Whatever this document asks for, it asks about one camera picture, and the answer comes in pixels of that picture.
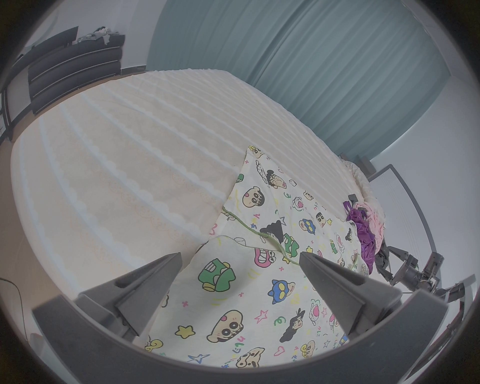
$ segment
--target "teal curtain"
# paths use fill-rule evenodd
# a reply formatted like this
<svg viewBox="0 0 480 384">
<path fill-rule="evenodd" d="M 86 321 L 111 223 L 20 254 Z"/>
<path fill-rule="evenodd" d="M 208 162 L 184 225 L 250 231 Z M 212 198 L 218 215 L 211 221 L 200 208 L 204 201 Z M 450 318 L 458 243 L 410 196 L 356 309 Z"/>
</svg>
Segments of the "teal curtain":
<svg viewBox="0 0 480 384">
<path fill-rule="evenodd" d="M 229 71 L 350 159 L 387 148 L 450 76 L 400 0 L 168 0 L 147 69 L 186 68 Z"/>
</svg>

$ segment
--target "yellow star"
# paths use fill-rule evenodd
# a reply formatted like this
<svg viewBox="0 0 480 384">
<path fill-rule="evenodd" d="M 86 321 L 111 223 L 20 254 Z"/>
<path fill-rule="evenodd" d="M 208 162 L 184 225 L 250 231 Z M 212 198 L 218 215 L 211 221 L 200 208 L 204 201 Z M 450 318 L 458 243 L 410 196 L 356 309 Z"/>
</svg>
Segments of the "yellow star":
<svg viewBox="0 0 480 384">
<path fill-rule="evenodd" d="M 180 336 L 182 339 L 186 339 L 190 336 L 193 336 L 195 332 L 193 331 L 193 327 L 191 325 L 187 327 L 183 327 L 179 325 L 179 330 L 175 332 L 177 336 Z"/>
</svg>

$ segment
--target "pink clothing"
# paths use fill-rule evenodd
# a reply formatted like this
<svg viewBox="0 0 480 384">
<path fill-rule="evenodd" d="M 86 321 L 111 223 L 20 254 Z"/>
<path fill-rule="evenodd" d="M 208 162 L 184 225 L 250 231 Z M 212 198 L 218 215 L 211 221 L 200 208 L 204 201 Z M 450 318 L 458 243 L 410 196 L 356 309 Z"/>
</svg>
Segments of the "pink clothing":
<svg viewBox="0 0 480 384">
<path fill-rule="evenodd" d="M 378 215 L 372 209 L 372 207 L 366 202 L 356 202 L 354 205 L 356 209 L 363 209 L 367 214 L 367 221 L 370 226 L 370 232 L 375 235 L 375 254 L 377 254 L 382 246 L 384 239 L 384 226 L 380 222 Z"/>
</svg>

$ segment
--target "blue star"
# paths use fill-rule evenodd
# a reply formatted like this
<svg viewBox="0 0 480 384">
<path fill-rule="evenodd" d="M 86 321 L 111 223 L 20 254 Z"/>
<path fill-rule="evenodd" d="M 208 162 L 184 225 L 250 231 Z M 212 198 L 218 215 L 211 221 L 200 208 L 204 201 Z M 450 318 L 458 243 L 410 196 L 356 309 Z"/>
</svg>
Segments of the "blue star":
<svg viewBox="0 0 480 384">
<path fill-rule="evenodd" d="M 196 361 L 197 363 L 202 364 L 202 360 L 203 360 L 204 358 L 208 357 L 208 356 L 210 356 L 210 355 L 202 355 L 202 354 L 200 354 L 200 355 L 198 355 L 198 356 L 190 356 L 190 355 L 188 355 L 188 357 L 189 357 L 191 360 L 188 360 L 187 362 L 189 362 L 189 361 Z"/>
</svg>

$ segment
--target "bed sheet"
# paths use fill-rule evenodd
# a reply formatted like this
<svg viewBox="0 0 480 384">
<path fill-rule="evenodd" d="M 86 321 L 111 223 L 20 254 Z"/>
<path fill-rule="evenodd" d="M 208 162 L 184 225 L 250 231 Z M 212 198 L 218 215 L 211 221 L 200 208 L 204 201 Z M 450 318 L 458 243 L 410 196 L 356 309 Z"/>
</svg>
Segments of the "bed sheet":
<svg viewBox="0 0 480 384">
<path fill-rule="evenodd" d="M 281 105 L 217 70 L 97 85 L 35 120 L 12 151 L 30 245 L 71 299 L 212 232 L 245 148 L 257 146 L 334 215 L 362 199 L 351 171 Z"/>
</svg>

